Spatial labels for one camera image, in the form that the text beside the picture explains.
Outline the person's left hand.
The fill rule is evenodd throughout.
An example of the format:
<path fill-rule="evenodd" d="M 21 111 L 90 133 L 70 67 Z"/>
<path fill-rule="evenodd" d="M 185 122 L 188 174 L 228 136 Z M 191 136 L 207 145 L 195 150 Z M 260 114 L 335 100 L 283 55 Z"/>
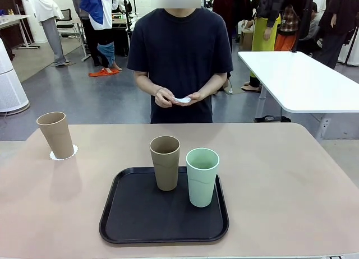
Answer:
<path fill-rule="evenodd" d="M 198 102 L 204 100 L 206 97 L 207 97 L 207 95 L 200 91 L 192 93 L 186 97 L 187 102 L 185 103 L 185 106 L 189 106 L 189 105 L 198 103 Z"/>

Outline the person's right hand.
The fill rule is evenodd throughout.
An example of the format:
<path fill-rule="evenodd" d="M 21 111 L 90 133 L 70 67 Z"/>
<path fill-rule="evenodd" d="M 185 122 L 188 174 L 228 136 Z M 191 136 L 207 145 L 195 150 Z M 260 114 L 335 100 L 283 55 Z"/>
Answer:
<path fill-rule="evenodd" d="M 155 103 L 161 108 L 170 108 L 176 104 L 176 101 L 171 91 L 160 87 L 155 93 Z"/>

